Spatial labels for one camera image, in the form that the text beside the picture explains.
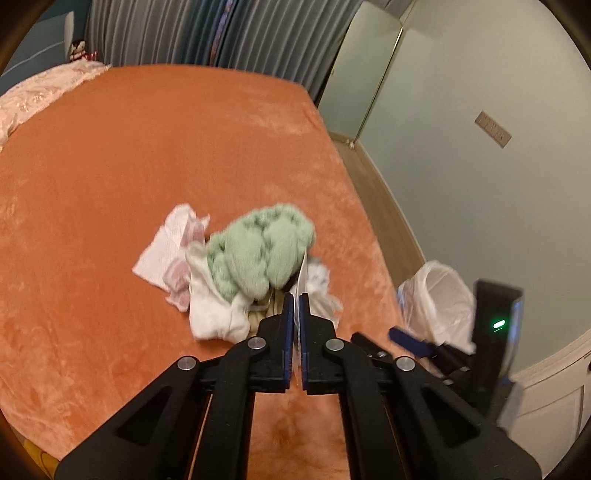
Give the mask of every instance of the plastic bag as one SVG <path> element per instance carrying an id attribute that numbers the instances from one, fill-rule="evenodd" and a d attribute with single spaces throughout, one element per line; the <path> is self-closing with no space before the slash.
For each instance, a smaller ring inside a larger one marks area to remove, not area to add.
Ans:
<path id="1" fill-rule="evenodd" d="M 474 296 L 454 269 L 427 262 L 400 285 L 398 301 L 405 327 L 413 335 L 474 353 Z"/>

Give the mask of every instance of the gray curtain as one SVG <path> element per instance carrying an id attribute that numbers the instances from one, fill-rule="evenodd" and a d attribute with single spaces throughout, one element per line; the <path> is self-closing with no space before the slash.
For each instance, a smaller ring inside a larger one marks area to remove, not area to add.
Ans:
<path id="1" fill-rule="evenodd" d="M 302 84 L 316 99 L 362 0 L 241 0 L 218 66 Z"/>
<path id="2" fill-rule="evenodd" d="M 93 0 L 89 49 L 114 66 L 179 63 L 195 9 L 196 0 Z"/>
<path id="3" fill-rule="evenodd" d="M 183 63 L 209 65 L 216 29 L 226 0 L 198 0 L 194 3 Z"/>

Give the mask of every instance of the light switch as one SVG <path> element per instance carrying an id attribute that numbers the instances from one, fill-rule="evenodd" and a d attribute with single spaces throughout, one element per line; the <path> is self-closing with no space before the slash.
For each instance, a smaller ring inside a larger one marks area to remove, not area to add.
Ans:
<path id="1" fill-rule="evenodd" d="M 505 148 L 505 145 L 511 140 L 511 134 L 484 113 L 484 111 L 480 112 L 480 115 L 476 117 L 476 125 L 488 133 L 501 148 Z"/>

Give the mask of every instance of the pile of clothes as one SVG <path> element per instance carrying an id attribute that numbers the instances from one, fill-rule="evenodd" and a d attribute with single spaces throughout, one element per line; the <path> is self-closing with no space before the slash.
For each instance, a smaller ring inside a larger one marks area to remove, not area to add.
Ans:
<path id="1" fill-rule="evenodd" d="M 295 294 L 298 284 L 305 285 L 312 314 L 337 326 L 342 305 L 328 293 L 328 268 L 307 254 L 316 236 L 299 209 L 253 210 L 207 242 L 209 221 L 178 205 L 133 267 L 169 292 L 170 304 L 189 312 L 195 338 L 238 343 L 255 335 L 263 318 L 281 313 L 284 293 Z"/>

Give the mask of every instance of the fuzzy orange bedsheet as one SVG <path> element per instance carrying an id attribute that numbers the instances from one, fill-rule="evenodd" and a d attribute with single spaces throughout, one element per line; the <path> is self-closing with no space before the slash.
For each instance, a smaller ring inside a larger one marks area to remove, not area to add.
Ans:
<path id="1" fill-rule="evenodd" d="M 62 458 L 198 342 L 131 267 L 188 202 L 209 231 L 290 202 L 317 230 L 338 330 L 401 323 L 359 198 L 304 89 L 193 66 L 112 69 L 17 129 L 0 154 L 0 407 Z M 335 397 L 258 395 L 249 477 L 346 479 Z"/>

